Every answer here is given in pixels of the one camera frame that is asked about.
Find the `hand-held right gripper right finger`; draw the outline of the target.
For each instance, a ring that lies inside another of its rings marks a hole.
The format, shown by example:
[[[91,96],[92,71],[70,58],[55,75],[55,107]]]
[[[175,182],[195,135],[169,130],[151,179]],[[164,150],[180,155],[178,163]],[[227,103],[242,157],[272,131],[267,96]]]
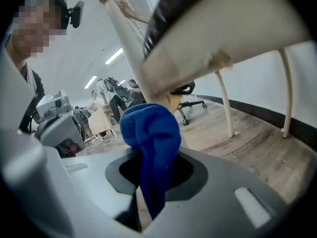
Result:
[[[238,164],[188,148],[192,176],[170,190],[173,201],[144,231],[149,238],[262,238],[284,216],[287,205],[265,182]]]

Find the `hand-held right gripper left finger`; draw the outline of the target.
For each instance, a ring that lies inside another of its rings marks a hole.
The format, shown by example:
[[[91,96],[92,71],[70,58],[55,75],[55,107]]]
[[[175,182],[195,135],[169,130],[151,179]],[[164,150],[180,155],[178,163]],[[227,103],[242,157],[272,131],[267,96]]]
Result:
[[[117,192],[106,178],[107,166],[131,152],[123,149],[62,159],[56,149],[47,148],[47,168],[70,218],[73,238],[142,236],[115,220],[128,210],[132,196]]]

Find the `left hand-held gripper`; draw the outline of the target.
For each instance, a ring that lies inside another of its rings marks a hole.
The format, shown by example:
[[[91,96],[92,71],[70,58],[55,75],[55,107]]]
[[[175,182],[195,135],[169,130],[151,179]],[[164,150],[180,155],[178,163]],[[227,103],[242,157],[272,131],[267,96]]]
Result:
[[[85,149],[85,131],[64,90],[45,95],[36,109],[41,119],[34,136],[44,146],[55,148],[62,158],[75,157]]]

